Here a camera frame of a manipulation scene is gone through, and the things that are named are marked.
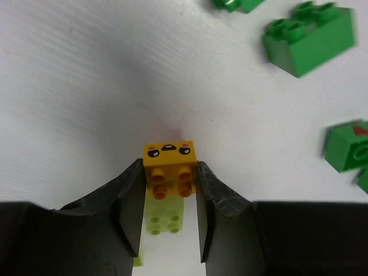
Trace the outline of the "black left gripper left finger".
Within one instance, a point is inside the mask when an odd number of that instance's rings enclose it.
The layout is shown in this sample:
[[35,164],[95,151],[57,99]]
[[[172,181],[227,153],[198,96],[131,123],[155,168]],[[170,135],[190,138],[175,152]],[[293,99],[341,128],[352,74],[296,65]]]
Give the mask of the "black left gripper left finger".
[[2,275],[131,275],[145,200],[143,161],[59,210],[1,203]]

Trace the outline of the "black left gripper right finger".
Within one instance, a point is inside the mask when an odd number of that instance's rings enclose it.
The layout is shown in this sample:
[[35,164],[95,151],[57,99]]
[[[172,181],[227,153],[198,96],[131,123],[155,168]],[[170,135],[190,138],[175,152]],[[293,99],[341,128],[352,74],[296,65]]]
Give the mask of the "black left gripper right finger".
[[367,205],[249,201],[197,165],[207,275],[366,275]]

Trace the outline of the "lime green 2x2 lego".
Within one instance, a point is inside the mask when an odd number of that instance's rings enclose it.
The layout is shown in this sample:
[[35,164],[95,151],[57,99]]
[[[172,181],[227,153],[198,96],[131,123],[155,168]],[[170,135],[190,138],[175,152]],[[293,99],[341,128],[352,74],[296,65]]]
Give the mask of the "lime green 2x2 lego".
[[139,254],[137,257],[133,259],[133,266],[134,267],[143,267],[144,265],[144,250],[140,249]]

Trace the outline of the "pale green 2x2 lego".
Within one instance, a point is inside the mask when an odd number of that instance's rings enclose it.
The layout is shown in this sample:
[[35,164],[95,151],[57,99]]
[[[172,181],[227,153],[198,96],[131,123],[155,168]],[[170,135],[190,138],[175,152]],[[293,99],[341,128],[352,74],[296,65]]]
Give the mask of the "pale green 2x2 lego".
[[178,233],[182,230],[184,198],[167,197],[145,199],[144,217],[146,233],[159,235],[163,232]]

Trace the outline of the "green 2x4 lego brick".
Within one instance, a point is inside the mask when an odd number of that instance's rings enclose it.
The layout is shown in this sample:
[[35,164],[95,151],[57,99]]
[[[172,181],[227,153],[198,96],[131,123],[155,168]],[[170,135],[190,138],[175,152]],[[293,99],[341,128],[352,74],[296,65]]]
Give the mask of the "green 2x4 lego brick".
[[356,184],[368,194],[368,169],[362,170],[357,176]]

